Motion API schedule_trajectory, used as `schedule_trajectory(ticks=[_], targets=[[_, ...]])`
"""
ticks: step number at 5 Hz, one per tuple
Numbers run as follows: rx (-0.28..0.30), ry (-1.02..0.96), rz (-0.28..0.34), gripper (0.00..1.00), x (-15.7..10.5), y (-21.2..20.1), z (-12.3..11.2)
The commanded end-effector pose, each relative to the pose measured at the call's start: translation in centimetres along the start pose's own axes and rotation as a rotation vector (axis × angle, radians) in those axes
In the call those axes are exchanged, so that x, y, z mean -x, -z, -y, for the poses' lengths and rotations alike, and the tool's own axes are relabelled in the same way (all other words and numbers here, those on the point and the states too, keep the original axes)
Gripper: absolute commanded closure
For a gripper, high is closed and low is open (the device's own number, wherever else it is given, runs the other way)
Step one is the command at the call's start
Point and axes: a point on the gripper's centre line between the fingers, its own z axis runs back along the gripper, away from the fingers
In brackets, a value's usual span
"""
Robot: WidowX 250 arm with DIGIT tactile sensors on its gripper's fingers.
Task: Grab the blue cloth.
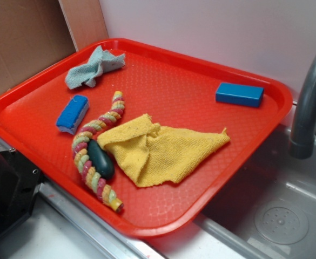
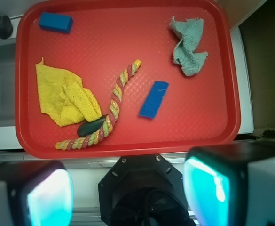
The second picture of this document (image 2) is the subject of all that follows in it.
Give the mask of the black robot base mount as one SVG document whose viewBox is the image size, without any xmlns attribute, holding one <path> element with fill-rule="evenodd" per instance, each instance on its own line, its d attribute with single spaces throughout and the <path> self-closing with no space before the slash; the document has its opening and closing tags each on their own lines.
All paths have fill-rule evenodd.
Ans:
<svg viewBox="0 0 275 226">
<path fill-rule="evenodd" d="M 194 226 L 183 175 L 159 154 L 122 156 L 98 184 L 108 226 Z"/>
</svg>

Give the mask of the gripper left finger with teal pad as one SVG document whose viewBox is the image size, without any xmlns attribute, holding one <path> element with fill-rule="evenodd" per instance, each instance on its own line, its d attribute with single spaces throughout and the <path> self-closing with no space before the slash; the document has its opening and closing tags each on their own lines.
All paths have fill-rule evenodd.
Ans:
<svg viewBox="0 0 275 226">
<path fill-rule="evenodd" d="M 73 202 L 60 161 L 0 163 L 0 226 L 68 226 Z"/>
</svg>

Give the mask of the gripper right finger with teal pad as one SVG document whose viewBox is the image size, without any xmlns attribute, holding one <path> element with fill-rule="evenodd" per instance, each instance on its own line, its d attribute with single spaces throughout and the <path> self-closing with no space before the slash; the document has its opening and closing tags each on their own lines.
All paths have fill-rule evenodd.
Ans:
<svg viewBox="0 0 275 226">
<path fill-rule="evenodd" d="M 194 147 L 183 187 L 202 226 L 275 226 L 275 142 Z"/>
</svg>

